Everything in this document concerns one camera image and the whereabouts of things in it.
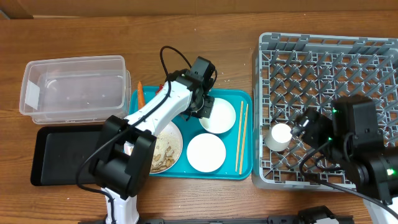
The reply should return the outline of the white bowl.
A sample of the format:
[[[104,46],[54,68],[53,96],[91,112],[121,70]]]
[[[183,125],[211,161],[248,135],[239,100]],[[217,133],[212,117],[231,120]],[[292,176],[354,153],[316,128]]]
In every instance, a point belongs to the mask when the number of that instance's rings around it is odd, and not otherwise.
[[[213,134],[229,131],[236,121],[236,112],[232,104],[222,98],[215,98],[209,118],[200,118],[202,127]]]
[[[214,134],[199,134],[187,146],[187,159],[189,164],[199,172],[214,172],[223,165],[226,159],[226,147],[223,141]]]

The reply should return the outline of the white cup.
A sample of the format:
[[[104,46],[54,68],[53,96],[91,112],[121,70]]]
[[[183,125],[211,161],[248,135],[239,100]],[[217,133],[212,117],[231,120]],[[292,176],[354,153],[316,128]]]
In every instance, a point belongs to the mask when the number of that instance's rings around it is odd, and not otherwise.
[[[268,130],[265,136],[265,145],[275,152],[285,150],[292,139],[292,129],[289,125],[278,123]]]

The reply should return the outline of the wooden chopstick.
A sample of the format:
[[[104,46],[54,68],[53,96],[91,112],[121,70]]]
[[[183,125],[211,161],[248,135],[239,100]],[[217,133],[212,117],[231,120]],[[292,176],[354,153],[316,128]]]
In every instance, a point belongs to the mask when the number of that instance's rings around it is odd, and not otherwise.
[[[240,107],[240,113],[239,113],[239,122],[238,122],[238,138],[237,138],[237,147],[236,147],[236,163],[235,163],[235,172],[238,171],[238,162],[239,162],[239,148],[240,148],[240,142],[241,142],[241,123],[242,123],[242,117],[243,117],[243,105],[244,102],[241,101],[241,107]]]
[[[244,159],[244,149],[245,149],[245,143],[246,143],[248,109],[249,109],[249,105],[246,104],[246,112],[245,112],[245,118],[244,118],[243,140],[242,140],[241,157],[240,157],[240,164],[239,164],[239,175],[241,175],[242,172],[243,172],[243,159]]]

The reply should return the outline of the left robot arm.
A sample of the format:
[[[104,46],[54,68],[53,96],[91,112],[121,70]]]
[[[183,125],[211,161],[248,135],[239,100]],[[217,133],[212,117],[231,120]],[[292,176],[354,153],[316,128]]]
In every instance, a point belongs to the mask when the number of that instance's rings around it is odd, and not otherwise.
[[[103,223],[139,221],[136,196],[149,176],[157,136],[180,114],[209,117],[216,77],[215,66],[197,57],[189,69],[168,73],[163,89],[140,110],[105,121],[95,151],[75,174],[79,188],[104,195]]]

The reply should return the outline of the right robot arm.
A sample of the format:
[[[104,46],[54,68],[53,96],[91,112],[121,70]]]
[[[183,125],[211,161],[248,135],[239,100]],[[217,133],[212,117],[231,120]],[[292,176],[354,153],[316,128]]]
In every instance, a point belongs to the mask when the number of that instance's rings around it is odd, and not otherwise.
[[[299,164],[306,179],[366,202],[374,223],[397,221],[397,148],[386,147],[378,127],[374,101],[361,95],[342,96],[331,103],[331,118],[309,108],[296,117],[291,131],[312,147]],[[305,163],[316,153],[337,165],[355,185],[351,190],[305,172]]]

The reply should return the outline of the grey dishwasher rack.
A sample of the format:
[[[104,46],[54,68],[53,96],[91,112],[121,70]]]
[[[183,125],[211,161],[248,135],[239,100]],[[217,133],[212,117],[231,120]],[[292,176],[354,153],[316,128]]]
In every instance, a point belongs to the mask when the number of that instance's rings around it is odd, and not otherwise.
[[[307,108],[331,116],[331,102],[340,96],[372,98],[385,144],[397,145],[396,39],[263,33],[252,55],[252,91],[252,182],[260,189],[321,189],[299,172],[308,145],[293,138],[274,152],[265,136],[275,124],[292,125]]]

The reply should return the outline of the red snack wrapper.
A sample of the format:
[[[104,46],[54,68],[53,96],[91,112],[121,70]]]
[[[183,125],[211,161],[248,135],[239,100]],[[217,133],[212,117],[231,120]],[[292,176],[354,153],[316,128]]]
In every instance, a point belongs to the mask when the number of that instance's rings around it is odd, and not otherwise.
[[[157,95],[162,89],[163,89],[163,85],[159,85],[158,90],[155,92],[155,95]]]

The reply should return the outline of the plate with peanuts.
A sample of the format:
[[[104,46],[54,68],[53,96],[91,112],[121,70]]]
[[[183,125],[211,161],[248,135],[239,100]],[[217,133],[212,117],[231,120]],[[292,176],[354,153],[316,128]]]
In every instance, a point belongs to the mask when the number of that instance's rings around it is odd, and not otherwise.
[[[179,160],[182,150],[182,134],[179,128],[170,122],[157,137],[150,174],[169,170]]]

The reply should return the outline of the orange carrot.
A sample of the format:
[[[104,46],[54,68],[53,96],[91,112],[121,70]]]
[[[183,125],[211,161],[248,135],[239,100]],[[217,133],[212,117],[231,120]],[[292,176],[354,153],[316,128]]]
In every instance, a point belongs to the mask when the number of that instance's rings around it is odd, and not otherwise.
[[[137,84],[137,109],[141,109],[146,105],[144,98],[144,90],[141,82]]]

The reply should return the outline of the clear plastic bin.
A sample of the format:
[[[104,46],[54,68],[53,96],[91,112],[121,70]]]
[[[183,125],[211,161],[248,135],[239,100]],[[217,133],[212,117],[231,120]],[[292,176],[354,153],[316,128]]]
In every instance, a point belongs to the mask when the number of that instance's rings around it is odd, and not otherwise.
[[[89,123],[129,113],[131,77],[120,55],[29,62],[19,111],[35,124]]]

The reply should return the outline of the black plastic bin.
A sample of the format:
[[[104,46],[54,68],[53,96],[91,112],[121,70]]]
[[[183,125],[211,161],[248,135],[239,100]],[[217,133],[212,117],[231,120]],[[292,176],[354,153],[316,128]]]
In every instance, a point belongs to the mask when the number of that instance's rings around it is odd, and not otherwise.
[[[95,151],[102,125],[45,126],[37,132],[30,182],[75,185],[79,166]]]

